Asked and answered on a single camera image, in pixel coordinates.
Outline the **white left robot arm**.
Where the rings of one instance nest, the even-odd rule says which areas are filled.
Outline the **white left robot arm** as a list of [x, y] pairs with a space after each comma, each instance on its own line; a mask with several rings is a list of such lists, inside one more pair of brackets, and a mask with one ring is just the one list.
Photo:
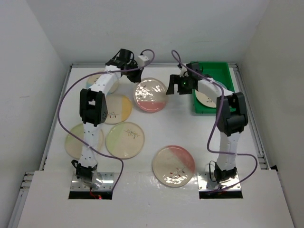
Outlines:
[[105, 69], [98, 80], [88, 89], [82, 89], [80, 92], [79, 113], [84, 131], [82, 152], [76, 163], [76, 177], [90, 188], [97, 187], [95, 151], [99, 142], [101, 125], [108, 115], [106, 96], [123, 75], [133, 83], [140, 82], [143, 67], [149, 61], [150, 58], [143, 53], [135, 57], [133, 52], [120, 49], [105, 64]]

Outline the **cream plate green section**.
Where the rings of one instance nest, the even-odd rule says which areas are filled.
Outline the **cream plate green section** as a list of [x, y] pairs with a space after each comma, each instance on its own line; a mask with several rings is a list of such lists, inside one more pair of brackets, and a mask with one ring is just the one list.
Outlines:
[[[77, 137], [79, 137], [80, 139], [83, 140], [84, 139], [83, 124], [80, 123], [80, 124], [74, 126], [71, 129], [71, 133], [73, 133], [74, 135], [76, 135]], [[93, 147], [100, 152], [101, 148], [103, 146], [103, 143], [104, 143], [104, 133], [102, 130], [100, 130], [98, 144], [94, 145]], [[82, 146], [83, 146], [83, 144], [75, 137], [71, 136], [70, 134], [68, 134], [66, 136], [65, 150], [74, 159], [77, 159], [77, 160], [80, 159], [81, 153], [82, 153]]]

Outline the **cream plate blue section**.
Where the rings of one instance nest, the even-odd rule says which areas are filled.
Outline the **cream plate blue section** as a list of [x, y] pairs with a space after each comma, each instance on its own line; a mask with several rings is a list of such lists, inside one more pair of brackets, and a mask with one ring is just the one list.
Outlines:
[[[94, 75], [94, 76], [90, 76], [86, 82], [86, 88], [89, 88], [90, 86], [92, 86], [93, 84], [96, 83], [96, 81], [99, 79], [101, 74], [98, 75]], [[111, 87], [111, 89], [109, 90], [108, 94], [112, 94], [114, 93], [119, 87], [119, 82], [116, 81], [114, 83], [114, 85]]]

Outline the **cream plate pink section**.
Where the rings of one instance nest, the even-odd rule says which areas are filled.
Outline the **cream plate pink section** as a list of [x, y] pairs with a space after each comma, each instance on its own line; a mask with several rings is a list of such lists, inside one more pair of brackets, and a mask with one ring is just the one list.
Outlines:
[[145, 112], [155, 113], [165, 108], [168, 97], [166, 85], [156, 78], [144, 78], [133, 92], [137, 106]]

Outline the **cream plate yellow section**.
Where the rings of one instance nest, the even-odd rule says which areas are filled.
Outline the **cream plate yellow section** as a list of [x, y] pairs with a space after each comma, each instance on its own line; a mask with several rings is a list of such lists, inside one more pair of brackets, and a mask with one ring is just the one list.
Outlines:
[[106, 104], [108, 110], [106, 124], [117, 124], [127, 120], [133, 108], [131, 100], [120, 94], [108, 95]]

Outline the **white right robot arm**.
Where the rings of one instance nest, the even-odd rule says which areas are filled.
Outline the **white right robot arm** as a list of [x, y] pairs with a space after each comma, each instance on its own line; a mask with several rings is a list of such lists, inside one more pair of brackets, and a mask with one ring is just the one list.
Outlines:
[[172, 95], [177, 86], [180, 95], [191, 94], [193, 90], [205, 94], [216, 103], [215, 129], [220, 132], [219, 152], [209, 148], [211, 139], [208, 139], [207, 149], [211, 153], [217, 153], [214, 178], [216, 183], [221, 183], [237, 174], [236, 155], [238, 141], [245, 126], [248, 124], [245, 97], [241, 92], [235, 93], [227, 90], [218, 81], [209, 75], [204, 75], [198, 62], [178, 64], [180, 73], [170, 75], [169, 86], [166, 94]]

